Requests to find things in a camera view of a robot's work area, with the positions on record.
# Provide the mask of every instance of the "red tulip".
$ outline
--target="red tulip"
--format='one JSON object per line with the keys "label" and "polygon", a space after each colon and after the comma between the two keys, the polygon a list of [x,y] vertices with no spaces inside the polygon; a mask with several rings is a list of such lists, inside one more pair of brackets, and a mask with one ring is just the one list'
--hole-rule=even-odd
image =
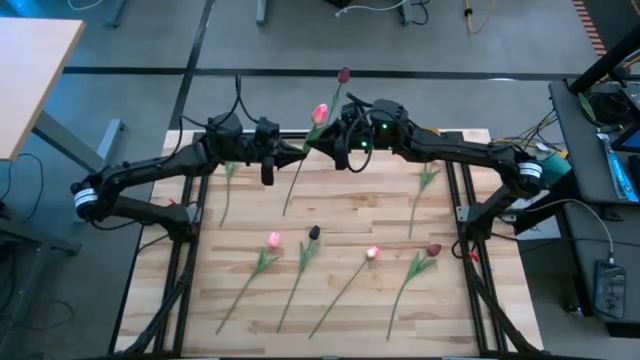
{"label": "red tulip", "polygon": [[340,72],[338,73],[338,82],[340,84],[346,84],[347,82],[349,82],[350,78],[351,70],[349,70],[349,68],[347,67],[342,68],[342,70],[340,70]]}
{"label": "red tulip", "polygon": [[438,256],[438,254],[440,254],[441,250],[442,245],[440,244],[429,245],[427,246],[427,255],[429,255],[430,257],[436,257]]}

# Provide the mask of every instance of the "wooden table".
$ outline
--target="wooden table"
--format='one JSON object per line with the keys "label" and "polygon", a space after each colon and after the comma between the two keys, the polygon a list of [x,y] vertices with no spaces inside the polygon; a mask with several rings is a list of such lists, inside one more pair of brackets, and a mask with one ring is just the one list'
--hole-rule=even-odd
{"label": "wooden table", "polygon": [[0,18],[0,160],[15,161],[33,131],[87,171],[104,165],[120,120],[95,151],[43,111],[83,30],[80,20]]}
{"label": "wooden table", "polygon": [[[470,141],[486,142],[487,130],[465,130]],[[185,132],[187,142],[191,134]],[[170,132],[165,153],[176,144]],[[362,154],[352,154],[360,164]],[[333,170],[330,158],[312,151],[302,166],[287,210],[282,206],[297,166],[276,172],[275,186],[260,183],[260,167],[241,167],[233,177],[229,214],[224,169],[211,177],[184,338],[184,356],[437,356],[477,355],[462,263],[450,252],[457,238],[446,173],[440,173],[418,201],[414,234],[407,237],[421,164],[390,152],[374,152],[361,174]],[[476,193],[486,199],[501,182],[489,169],[472,168]],[[179,199],[183,179],[155,184],[152,201]],[[464,189],[460,189],[464,198]],[[309,263],[280,334],[276,327],[297,274],[299,242],[313,225],[322,228],[321,247]],[[254,269],[270,232],[279,231],[282,258],[259,275],[225,328],[214,335],[227,309]],[[495,231],[510,234],[496,223]],[[145,230],[142,243],[161,236]],[[398,288],[417,251],[440,243],[436,265],[413,279],[400,299],[391,340],[385,341]],[[320,331],[307,337],[327,306],[376,245],[380,256],[336,304]],[[517,244],[487,242],[498,299],[516,327],[542,348]],[[165,282],[169,241],[145,249],[136,262],[116,349],[130,345],[158,309]],[[490,321],[484,308],[487,335]],[[170,346],[173,333],[169,331]]]}

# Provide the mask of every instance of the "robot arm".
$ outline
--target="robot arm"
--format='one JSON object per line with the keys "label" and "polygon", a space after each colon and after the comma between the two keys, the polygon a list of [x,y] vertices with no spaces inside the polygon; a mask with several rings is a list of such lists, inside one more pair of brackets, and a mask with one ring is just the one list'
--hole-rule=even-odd
{"label": "robot arm", "polygon": [[140,162],[109,166],[71,186],[78,216],[102,221],[127,217],[162,225],[172,239],[193,236],[193,216],[183,205],[159,206],[120,196],[136,186],[173,176],[211,174],[226,161],[261,164],[262,183],[273,185],[273,168],[302,160],[306,154],[280,139],[279,125],[260,118],[253,134],[243,134],[235,114],[209,119],[205,134],[173,154]]}
{"label": "robot arm", "polygon": [[349,153],[363,150],[369,157],[374,150],[391,150],[409,162],[434,160],[466,163],[494,169],[503,185],[487,201],[460,209],[468,240],[491,237],[493,219],[519,198],[531,198],[540,192],[542,167],[534,157],[513,145],[479,144],[449,138],[437,130],[424,129],[409,119],[404,107],[390,100],[367,104],[353,95],[353,103],[342,108],[340,118],[330,124],[310,145],[330,156],[337,170],[349,168]]}

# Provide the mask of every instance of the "desk leg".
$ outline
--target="desk leg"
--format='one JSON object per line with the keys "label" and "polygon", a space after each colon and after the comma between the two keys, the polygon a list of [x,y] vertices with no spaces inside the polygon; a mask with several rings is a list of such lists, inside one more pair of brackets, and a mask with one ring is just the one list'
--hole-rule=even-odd
{"label": "desk leg", "polygon": [[124,7],[127,5],[127,0],[115,0],[113,2],[113,8],[111,9],[111,14],[107,17],[107,25],[111,26],[114,29],[117,29],[120,26],[122,20],[122,13],[124,12]]}
{"label": "desk leg", "polygon": [[108,162],[113,143],[123,128],[120,119],[111,120],[97,152],[44,111],[40,114],[33,133],[85,170],[94,172],[102,169]]}
{"label": "desk leg", "polygon": [[256,24],[259,26],[264,25],[264,17],[267,12],[267,0],[258,0],[258,8],[256,10]]}
{"label": "desk leg", "polygon": [[404,12],[404,19],[402,19],[402,25],[408,26],[413,20],[413,7],[411,6],[411,0],[405,1],[402,4],[402,11]]}

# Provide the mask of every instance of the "cable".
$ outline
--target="cable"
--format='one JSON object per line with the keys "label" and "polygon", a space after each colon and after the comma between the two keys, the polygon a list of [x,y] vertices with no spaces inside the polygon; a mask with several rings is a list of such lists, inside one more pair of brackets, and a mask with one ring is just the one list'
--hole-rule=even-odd
{"label": "cable", "polygon": [[122,229],[123,227],[127,227],[129,225],[133,225],[133,224],[135,224],[137,222],[138,222],[137,220],[131,220],[131,221],[128,221],[126,223],[122,223],[120,225],[116,225],[116,226],[112,226],[112,227],[103,227],[103,226],[100,226],[100,225],[96,224],[96,221],[92,219],[91,220],[91,226],[93,226],[94,228],[96,228],[98,230],[102,230],[102,231],[113,231],[113,230]]}
{"label": "cable", "polygon": [[6,286],[6,283],[9,282],[10,288],[9,288],[9,295],[7,296],[7,298],[4,300],[4,303],[2,303],[2,306],[0,306],[0,314],[4,314],[5,310],[7,310],[7,307],[9,307],[9,304],[11,304],[11,299],[13,298],[13,294],[16,291],[16,248],[15,246],[11,247],[11,265],[9,268],[9,274],[7,275],[7,277],[5,278],[5,280],[3,281],[2,287],[4,288]]}
{"label": "cable", "polygon": [[346,13],[346,12],[348,12],[349,10],[353,10],[353,9],[365,9],[365,10],[371,10],[371,11],[388,11],[388,10],[393,10],[393,9],[395,9],[395,8],[399,7],[399,6],[402,6],[402,5],[403,5],[404,3],[406,3],[407,1],[408,1],[408,0],[400,0],[397,4],[395,4],[395,5],[393,5],[393,6],[389,6],[389,7],[387,7],[387,8],[380,8],[380,9],[379,9],[379,8],[372,8],[372,7],[369,7],[369,6],[362,6],[362,5],[348,6],[348,7],[344,8],[344,9],[342,9],[342,10],[340,10],[340,11],[336,12],[336,13],[334,14],[334,16],[335,16],[335,17],[340,17],[340,15],[341,15],[342,13]]}
{"label": "cable", "polygon": [[473,30],[473,25],[471,24],[471,14],[473,14],[473,9],[471,9],[471,0],[465,0],[467,4],[467,8],[464,10],[464,16],[467,18],[467,29],[471,35],[478,35],[484,29],[485,26],[489,23],[491,16],[493,16],[494,11],[496,10],[496,0],[491,2],[491,10],[489,10],[489,15],[484,20],[484,23],[478,30]]}
{"label": "cable", "polygon": [[151,246],[151,245],[153,245],[153,244],[157,243],[157,242],[158,242],[158,241],[160,241],[160,240],[164,240],[164,239],[166,239],[166,238],[168,238],[168,237],[169,237],[169,234],[165,234],[165,235],[160,236],[159,238],[157,238],[157,239],[155,239],[155,240],[151,240],[151,241],[149,241],[148,243],[146,243],[146,244],[142,245],[140,248],[138,248],[138,251],[136,252],[136,255],[137,255],[137,254],[140,254],[140,252],[141,252],[142,250],[144,250],[145,248],[147,248],[147,247],[149,247],[149,246]]}
{"label": "cable", "polygon": [[[367,115],[369,115],[372,112],[384,112],[387,115],[390,115],[388,112],[384,111],[384,110],[378,110],[378,109],[369,109],[367,111],[365,111],[362,115],[360,115],[354,122],[351,123],[351,125],[349,126],[349,129],[347,130],[347,134],[345,135],[345,142],[344,142],[344,146],[345,148],[349,149],[349,140],[351,138],[351,133],[353,132],[353,130],[355,129],[356,125],[362,121],[362,119],[367,119]],[[364,171],[364,169],[367,168],[367,165],[369,165],[369,162],[371,161],[371,155],[373,155],[373,126],[371,125],[371,123],[367,123],[367,125],[369,125],[369,145],[371,146],[371,148],[369,149],[369,152],[367,153],[367,159],[364,161],[364,164],[362,164],[362,166],[355,170],[351,167],[351,162],[349,161],[349,155],[347,155],[347,168],[349,168],[349,170],[351,170],[352,173],[360,173],[362,171]]]}
{"label": "cable", "polygon": [[236,99],[240,102],[240,107],[242,108],[242,111],[244,112],[245,115],[247,115],[249,120],[257,124],[258,120],[256,120],[251,115],[249,115],[249,111],[247,111],[247,108],[244,106],[244,101],[242,101],[242,95],[241,95],[242,94],[242,78],[240,77],[240,75],[236,75],[235,86],[236,86]]}
{"label": "cable", "polygon": [[[19,157],[22,156],[27,156],[30,157],[32,159],[34,159],[35,161],[38,162],[38,167],[40,168],[40,190],[38,191],[38,197],[36,198],[36,202],[33,205],[33,208],[31,209],[31,212],[29,213],[29,215],[27,215],[27,217],[25,217],[23,220],[20,221],[20,223],[24,224],[27,221],[31,220],[31,218],[33,218],[33,216],[35,215],[36,211],[38,210],[38,206],[40,206],[40,200],[42,200],[42,193],[44,192],[44,166],[42,165],[42,160],[40,160],[40,158],[38,158],[37,156],[31,154],[31,153],[22,153],[20,155],[18,155]],[[4,199],[7,197],[7,195],[9,195],[9,192],[11,191],[11,186],[12,186],[12,170],[13,170],[13,162],[9,164],[9,170],[8,170],[8,177],[7,177],[7,189],[5,190],[5,192],[2,194],[2,197],[0,197],[0,202],[4,201]]]}
{"label": "cable", "polygon": [[67,309],[67,317],[65,317],[64,319],[60,320],[60,321],[56,321],[52,324],[49,325],[44,325],[44,326],[36,326],[36,325],[31,325],[31,324],[24,324],[24,323],[15,323],[12,324],[11,327],[9,329],[13,329],[13,328],[18,328],[18,329],[24,329],[24,330],[30,330],[30,331],[47,331],[47,330],[51,330],[51,329],[55,329],[59,326],[62,326],[66,323],[69,323],[71,321],[73,321],[73,319],[75,318],[76,314],[75,311],[73,310],[73,307],[71,305],[69,305],[69,303],[67,303],[66,301],[62,301],[62,300],[52,300],[51,301],[54,304],[60,304],[62,306],[64,306]]}
{"label": "cable", "polygon": [[[424,12],[424,21],[411,20],[412,24],[420,25],[420,26],[427,25],[427,23],[429,22],[429,11],[427,10],[427,7],[425,5],[427,5],[430,2],[431,0],[427,0],[427,1],[420,1],[419,3],[411,4],[412,6],[420,6],[422,8],[422,11]],[[402,7],[399,7],[398,12],[400,13],[400,16],[402,16],[402,19],[404,19],[405,18],[404,9]]]}
{"label": "cable", "polygon": [[83,11],[83,10],[89,10],[93,7],[96,7],[98,5],[100,5],[104,0],[97,0],[95,3],[91,4],[91,5],[87,5],[87,6],[81,6],[81,7],[75,7],[72,3],[71,0],[67,0],[67,4],[69,4],[69,7],[75,11]]}
{"label": "cable", "polygon": [[590,208],[587,204],[583,203],[582,201],[579,201],[579,200],[576,200],[576,199],[561,199],[561,200],[552,201],[552,202],[550,202],[548,204],[545,204],[543,206],[537,207],[535,209],[526,208],[526,209],[524,209],[524,211],[525,212],[534,212],[534,211],[542,210],[544,208],[547,208],[547,207],[555,205],[555,204],[560,204],[560,203],[565,203],[565,202],[573,202],[573,203],[576,203],[576,204],[580,204],[585,209],[589,210],[589,212],[591,214],[593,214],[593,216],[598,220],[598,222],[600,222],[600,225],[602,225],[602,228],[604,228],[604,231],[607,233],[607,238],[609,239],[609,261],[613,263],[613,239],[611,238],[611,234],[609,233],[609,228],[607,228],[607,225],[604,223],[604,221],[602,221],[602,219],[600,219],[600,216],[598,216],[598,214],[596,214],[596,212],[593,211],[592,208]]}

